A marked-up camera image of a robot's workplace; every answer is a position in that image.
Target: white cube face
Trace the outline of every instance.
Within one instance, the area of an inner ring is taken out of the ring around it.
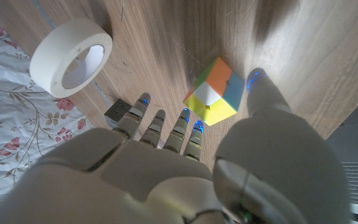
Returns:
[[[201,84],[193,94],[197,96],[197,98],[203,102],[206,106],[210,106],[220,98],[222,98],[216,91],[208,85],[208,83],[204,82]]]

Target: yellow cube face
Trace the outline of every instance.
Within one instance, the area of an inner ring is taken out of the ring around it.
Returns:
[[[214,116],[207,117],[205,123],[209,126],[216,124],[232,115],[235,115],[237,111],[233,109],[229,103],[227,103],[223,98],[219,99],[217,102],[209,106],[209,109],[214,114]]]
[[[208,126],[216,124],[237,113],[224,98],[219,99],[211,106],[206,106],[194,94],[191,94],[184,104],[197,114]]]
[[[183,103],[198,116],[205,110],[205,104],[194,94],[191,94]]]

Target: masking tape roll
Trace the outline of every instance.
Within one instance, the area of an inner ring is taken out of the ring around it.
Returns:
[[[35,50],[30,76],[52,96],[63,98],[84,88],[110,56],[112,39],[90,19],[72,19],[54,29]],[[65,74],[71,62],[89,48],[85,59]]]

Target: colorful cube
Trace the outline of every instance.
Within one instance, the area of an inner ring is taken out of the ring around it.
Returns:
[[[237,113],[245,82],[218,57],[199,75],[183,103],[209,126]]]

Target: robot finger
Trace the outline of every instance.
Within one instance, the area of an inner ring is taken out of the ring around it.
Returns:
[[[117,126],[113,131],[123,133],[129,139],[134,138],[149,103],[150,95],[148,93],[143,93],[133,107],[118,121]]]
[[[175,123],[163,149],[169,149],[173,152],[179,153],[183,139],[185,138],[187,124],[189,123],[190,110],[185,108],[181,111],[180,116]]]
[[[159,110],[155,114],[151,124],[146,129],[145,133],[139,140],[146,144],[150,144],[153,147],[157,147],[158,140],[160,140],[162,126],[164,125],[165,111]]]
[[[201,137],[204,132],[204,124],[202,121],[196,121],[191,131],[189,142],[186,145],[183,155],[189,159],[200,161],[201,154]]]

